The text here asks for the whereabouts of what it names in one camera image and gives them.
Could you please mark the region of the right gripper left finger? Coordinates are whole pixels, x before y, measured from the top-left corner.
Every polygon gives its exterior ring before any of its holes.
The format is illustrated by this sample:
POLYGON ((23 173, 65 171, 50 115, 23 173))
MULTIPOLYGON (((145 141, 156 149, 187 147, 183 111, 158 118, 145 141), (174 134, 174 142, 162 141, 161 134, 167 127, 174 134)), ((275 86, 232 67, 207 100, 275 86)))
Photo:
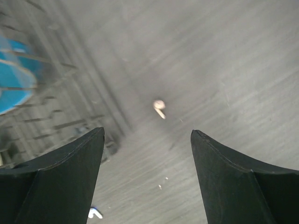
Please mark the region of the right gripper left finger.
POLYGON ((102 127, 0 171, 3 224, 85 224, 104 149, 102 127))

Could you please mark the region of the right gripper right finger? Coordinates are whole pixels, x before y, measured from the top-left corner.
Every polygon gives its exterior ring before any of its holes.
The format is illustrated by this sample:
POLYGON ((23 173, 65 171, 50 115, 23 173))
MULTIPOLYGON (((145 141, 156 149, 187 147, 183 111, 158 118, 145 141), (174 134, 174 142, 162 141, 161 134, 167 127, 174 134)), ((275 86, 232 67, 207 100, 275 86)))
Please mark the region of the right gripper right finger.
POLYGON ((231 149, 200 130, 191 146, 210 224, 296 224, 299 173, 231 149))

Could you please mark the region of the beige earbud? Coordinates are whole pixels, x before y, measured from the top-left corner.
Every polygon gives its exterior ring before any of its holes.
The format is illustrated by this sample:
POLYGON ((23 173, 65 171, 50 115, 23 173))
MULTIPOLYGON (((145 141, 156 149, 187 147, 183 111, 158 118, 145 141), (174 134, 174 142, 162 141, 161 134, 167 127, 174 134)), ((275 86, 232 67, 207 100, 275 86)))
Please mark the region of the beige earbud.
POLYGON ((163 113, 163 109, 165 108, 165 103, 162 100, 155 100, 153 102, 153 108, 158 113, 158 115, 162 119, 166 119, 166 115, 163 113))

